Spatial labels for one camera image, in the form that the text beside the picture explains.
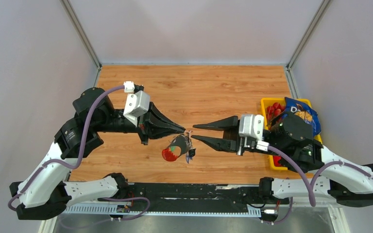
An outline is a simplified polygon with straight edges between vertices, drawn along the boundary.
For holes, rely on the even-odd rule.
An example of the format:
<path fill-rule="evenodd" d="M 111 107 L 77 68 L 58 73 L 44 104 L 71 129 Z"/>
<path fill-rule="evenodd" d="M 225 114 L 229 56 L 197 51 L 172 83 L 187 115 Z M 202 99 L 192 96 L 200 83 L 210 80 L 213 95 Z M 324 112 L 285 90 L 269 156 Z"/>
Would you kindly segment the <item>keyring bundle with red tag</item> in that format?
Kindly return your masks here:
<path fill-rule="evenodd" d="M 196 148 L 192 144 L 191 133 L 192 131 L 188 131 L 174 137 L 170 144 L 161 151 L 162 158 L 167 162 L 175 162 L 184 156 L 186 163 L 189 164 L 196 155 Z"/>

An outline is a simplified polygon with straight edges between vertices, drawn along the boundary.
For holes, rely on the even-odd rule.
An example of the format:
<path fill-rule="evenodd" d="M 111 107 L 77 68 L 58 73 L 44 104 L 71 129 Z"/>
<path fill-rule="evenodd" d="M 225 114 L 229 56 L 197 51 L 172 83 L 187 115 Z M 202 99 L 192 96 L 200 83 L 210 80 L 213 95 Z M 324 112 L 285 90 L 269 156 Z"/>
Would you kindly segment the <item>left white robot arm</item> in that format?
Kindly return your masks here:
<path fill-rule="evenodd" d="M 56 133 L 33 173 L 10 184 L 8 207 L 20 220 L 48 220 L 90 200 L 132 201 L 127 180 L 120 173 L 89 182 L 66 181 L 103 144 L 100 133 L 134 133 L 147 145 L 150 140 L 185 132 L 157 109 L 143 86 L 129 81 L 108 90 L 89 88 L 73 107 L 74 117 Z"/>

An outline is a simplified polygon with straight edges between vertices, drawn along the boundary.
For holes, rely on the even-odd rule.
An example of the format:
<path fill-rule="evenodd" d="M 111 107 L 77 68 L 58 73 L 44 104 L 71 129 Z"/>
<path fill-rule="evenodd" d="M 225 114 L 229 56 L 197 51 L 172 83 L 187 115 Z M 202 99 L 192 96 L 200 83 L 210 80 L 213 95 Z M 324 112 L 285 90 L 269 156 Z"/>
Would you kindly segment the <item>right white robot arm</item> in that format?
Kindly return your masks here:
<path fill-rule="evenodd" d="M 310 124 L 293 113 L 280 114 L 268 129 L 264 122 L 262 115 L 231 116 L 195 125 L 197 129 L 222 131 L 222 138 L 194 138 L 216 151 L 279 156 L 280 165 L 300 175 L 292 180 L 262 178 L 258 196 L 263 202 L 306 197 L 312 206 L 317 198 L 347 207 L 373 205 L 373 164 L 358 165 L 335 154 L 315 139 Z"/>

